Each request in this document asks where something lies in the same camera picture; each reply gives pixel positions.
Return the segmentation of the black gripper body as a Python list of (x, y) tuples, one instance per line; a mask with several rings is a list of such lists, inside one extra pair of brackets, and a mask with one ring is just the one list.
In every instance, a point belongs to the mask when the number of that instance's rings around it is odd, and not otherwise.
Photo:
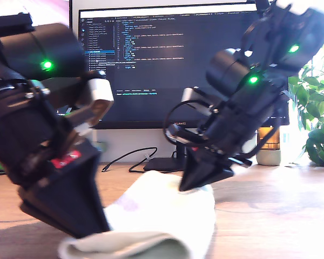
[(283, 94), (274, 85), (246, 85), (236, 92), (228, 101), (222, 102), (206, 121), (202, 132), (202, 145), (223, 157), (237, 156), (248, 159), (261, 149), (261, 146), (279, 129), (281, 118), (276, 116), (272, 129), (248, 153), (243, 153), (241, 147), (251, 139), (257, 129), (274, 112), (279, 113)]
[(59, 115), (53, 108), (0, 108), (0, 164), (10, 181), (29, 189), (42, 178), (84, 180), (92, 146), (76, 131), (92, 113)]

